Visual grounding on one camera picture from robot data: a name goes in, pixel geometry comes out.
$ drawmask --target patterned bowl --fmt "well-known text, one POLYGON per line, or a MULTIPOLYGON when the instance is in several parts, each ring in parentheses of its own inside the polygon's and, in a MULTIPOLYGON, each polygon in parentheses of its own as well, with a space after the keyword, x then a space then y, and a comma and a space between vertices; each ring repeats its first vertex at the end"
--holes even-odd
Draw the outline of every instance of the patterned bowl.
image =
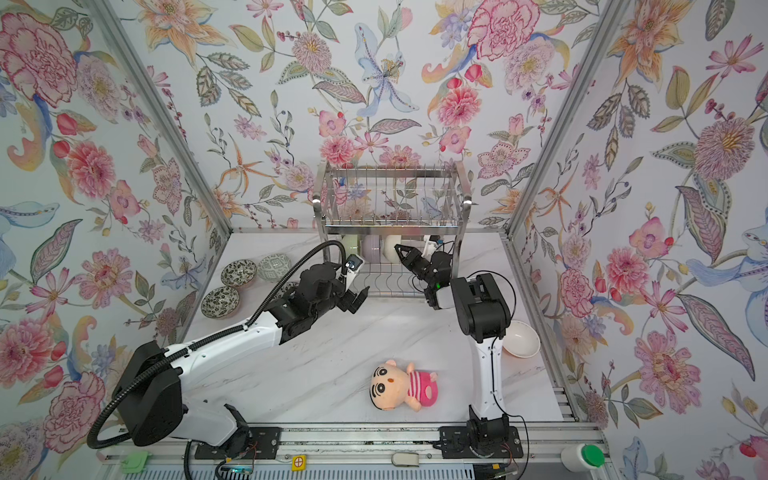
POLYGON ((221 283, 243 286, 256 276, 256 264, 250 260, 235 260, 221 270, 221 283))
POLYGON ((259 262, 257 272, 267 282, 277 283, 288 273, 293 262, 285 253, 273 253, 267 255, 259 262))
POLYGON ((200 311, 208 318, 229 315, 240 303, 240 294, 231 286, 220 286, 211 290, 200 305, 200 311))

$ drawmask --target green cap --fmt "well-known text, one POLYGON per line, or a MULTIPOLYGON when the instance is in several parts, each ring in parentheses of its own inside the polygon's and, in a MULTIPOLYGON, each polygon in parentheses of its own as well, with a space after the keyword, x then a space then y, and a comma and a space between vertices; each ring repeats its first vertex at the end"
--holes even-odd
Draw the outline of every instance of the green cap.
POLYGON ((581 457, 593 467, 601 467, 605 463, 605 455, 596 445, 585 445, 581 449, 581 457))

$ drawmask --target white bowl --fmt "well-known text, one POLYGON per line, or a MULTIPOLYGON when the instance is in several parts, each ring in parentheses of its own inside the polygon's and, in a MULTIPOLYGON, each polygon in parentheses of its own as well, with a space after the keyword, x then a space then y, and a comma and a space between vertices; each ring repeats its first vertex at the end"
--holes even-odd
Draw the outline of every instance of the white bowl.
POLYGON ((536 330, 517 320, 509 323, 503 342, 504 350, 521 359, 529 359, 541 349, 541 339, 536 330))

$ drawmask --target dish rack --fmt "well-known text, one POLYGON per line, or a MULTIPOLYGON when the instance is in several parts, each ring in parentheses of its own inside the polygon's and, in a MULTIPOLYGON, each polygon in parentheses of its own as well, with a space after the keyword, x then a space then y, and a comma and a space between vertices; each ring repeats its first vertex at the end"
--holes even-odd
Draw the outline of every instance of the dish rack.
MULTIPOLYGON (((352 291, 368 286, 369 296, 422 296, 425 283, 401 263, 390 263, 381 251, 388 235, 401 235, 401 244, 420 250, 425 236, 453 237, 450 247, 447 242, 440 248, 453 253, 452 275, 458 276, 458 258, 472 207, 462 161, 417 168, 321 164, 312 203, 321 241, 329 235, 374 236, 360 242, 368 246, 361 252, 366 264, 349 286, 352 291)), ((330 249, 323 251, 323 259, 330 259, 330 249)))

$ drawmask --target floral wallpaper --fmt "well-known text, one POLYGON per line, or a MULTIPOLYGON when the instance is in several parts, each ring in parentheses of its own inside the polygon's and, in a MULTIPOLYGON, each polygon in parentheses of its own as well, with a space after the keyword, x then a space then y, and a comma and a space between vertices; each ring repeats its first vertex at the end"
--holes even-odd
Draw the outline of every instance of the floral wallpaper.
POLYGON ((626 480, 768 479, 765 18, 633 0, 515 234, 626 480))
POLYGON ((0 2, 0 478, 95 473, 91 423, 222 249, 145 110, 80 2, 0 2))
MULTIPOLYGON (((224 213, 248 231, 312 227, 320 162, 463 160, 473 223, 500 227, 601 13, 599 0, 112 5, 224 213)), ((358 219, 439 212, 442 190, 383 190, 343 177, 336 202, 358 219)))

